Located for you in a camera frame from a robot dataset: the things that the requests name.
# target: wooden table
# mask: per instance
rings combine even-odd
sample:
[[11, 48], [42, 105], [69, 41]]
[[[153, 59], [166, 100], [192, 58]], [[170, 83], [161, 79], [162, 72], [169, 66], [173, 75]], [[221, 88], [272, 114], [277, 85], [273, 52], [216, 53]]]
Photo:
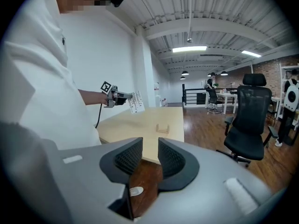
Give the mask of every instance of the wooden table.
[[[167, 129], [169, 133], [156, 131]], [[132, 114], [126, 110], [99, 123], [99, 137], [106, 143], [132, 137], [143, 137], [144, 160], [160, 164], [158, 159], [158, 138], [169, 138], [184, 142], [184, 121], [182, 107], [146, 108], [144, 112]]]

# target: small wooden block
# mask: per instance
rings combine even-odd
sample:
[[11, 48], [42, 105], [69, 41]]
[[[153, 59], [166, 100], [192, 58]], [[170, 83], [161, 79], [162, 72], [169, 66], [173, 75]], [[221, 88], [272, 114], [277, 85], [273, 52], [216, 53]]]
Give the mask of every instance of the small wooden block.
[[159, 128], [159, 124], [157, 124], [157, 126], [156, 126], [156, 131], [157, 131], [157, 132], [161, 132], [161, 133], [169, 133], [169, 130], [170, 130], [170, 126], [169, 126], [169, 125], [167, 125], [167, 129], [160, 129], [160, 128]]

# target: gray plastic surface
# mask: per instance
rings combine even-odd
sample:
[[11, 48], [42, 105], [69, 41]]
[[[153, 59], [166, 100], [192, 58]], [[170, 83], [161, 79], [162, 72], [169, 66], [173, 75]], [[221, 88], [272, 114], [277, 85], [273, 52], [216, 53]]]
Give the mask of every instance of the gray plastic surface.
[[244, 215], [223, 185], [232, 177], [238, 178], [259, 204], [271, 197], [271, 191], [261, 180], [229, 157], [176, 140], [166, 140], [192, 153], [199, 162], [199, 173], [183, 190], [160, 193], [138, 223], [233, 223]]
[[[50, 140], [43, 143], [74, 223], [131, 223], [108, 209], [115, 200], [122, 198], [125, 185], [110, 182], [99, 163], [103, 155], [132, 140], [134, 138], [71, 150], [57, 150], [55, 143]], [[83, 159], [68, 164], [63, 162], [64, 158], [76, 155], [81, 155]]]
[[[7, 133], [1, 146], [6, 171], [33, 210], [51, 223], [129, 224], [132, 221], [114, 213], [108, 206], [122, 197], [125, 185], [112, 183], [99, 168], [101, 157], [128, 142], [122, 140], [101, 146], [58, 151], [54, 142], [36, 135], [30, 139], [17, 130]], [[160, 193], [157, 200], [138, 221], [140, 224], [214, 224], [258, 222], [281, 197], [271, 197], [269, 188], [248, 170], [218, 152], [166, 139], [192, 153], [200, 169], [184, 189]], [[83, 159], [65, 164], [64, 158], [81, 155]], [[245, 216], [223, 185], [237, 178], [261, 205]]]

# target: white ceiling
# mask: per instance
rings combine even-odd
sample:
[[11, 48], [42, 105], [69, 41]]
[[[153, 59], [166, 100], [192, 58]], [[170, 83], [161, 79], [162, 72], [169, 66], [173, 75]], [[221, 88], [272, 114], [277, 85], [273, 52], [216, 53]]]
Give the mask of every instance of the white ceiling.
[[[219, 71], [248, 60], [244, 49], [268, 54], [295, 42], [293, 30], [272, 0], [191, 0], [193, 43], [187, 43], [189, 0], [124, 0], [121, 9], [145, 29], [157, 58], [170, 73]], [[204, 52], [172, 48], [206, 45]]]

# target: office chair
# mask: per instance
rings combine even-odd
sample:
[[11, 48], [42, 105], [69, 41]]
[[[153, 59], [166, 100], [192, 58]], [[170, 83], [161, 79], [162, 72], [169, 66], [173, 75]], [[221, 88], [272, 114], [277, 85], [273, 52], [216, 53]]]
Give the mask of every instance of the office chair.
[[234, 117], [225, 119], [226, 139], [224, 145], [228, 147], [233, 154], [223, 153], [235, 161], [245, 162], [246, 166], [250, 164], [250, 160], [262, 160], [264, 155], [264, 146], [268, 146], [270, 137], [277, 138], [276, 130], [268, 126], [270, 131], [268, 137], [263, 142], [261, 134], [266, 120], [269, 103], [272, 92], [265, 86], [266, 79], [263, 74], [245, 74], [243, 84], [238, 87], [238, 113]]
[[[214, 109], [208, 109], [208, 112], [212, 113], [212, 114], [217, 114], [217, 113], [221, 113], [223, 111], [223, 97], [218, 97], [216, 94], [216, 91], [214, 89], [207, 89], [207, 92], [209, 92], [209, 103], [212, 103], [215, 105]], [[218, 104], [222, 104], [222, 110], [221, 111], [217, 111], [217, 105]]]

